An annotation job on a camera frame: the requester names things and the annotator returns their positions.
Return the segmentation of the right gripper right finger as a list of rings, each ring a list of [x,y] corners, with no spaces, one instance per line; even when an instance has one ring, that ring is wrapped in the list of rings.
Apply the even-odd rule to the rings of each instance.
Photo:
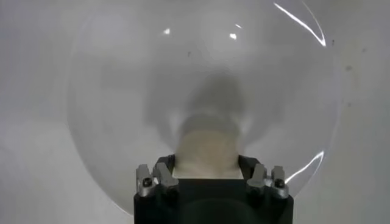
[[[271,174],[256,158],[239,156],[239,168],[249,194],[257,197],[288,198],[289,187],[282,166],[274,166]]]

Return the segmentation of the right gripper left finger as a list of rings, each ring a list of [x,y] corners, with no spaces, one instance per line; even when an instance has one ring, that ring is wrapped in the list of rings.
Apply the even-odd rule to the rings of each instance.
[[[175,197],[179,193],[179,180],[172,173],[175,165],[175,156],[160,157],[152,172],[146,164],[136,169],[136,191],[140,197],[152,197],[157,189],[168,197]]]

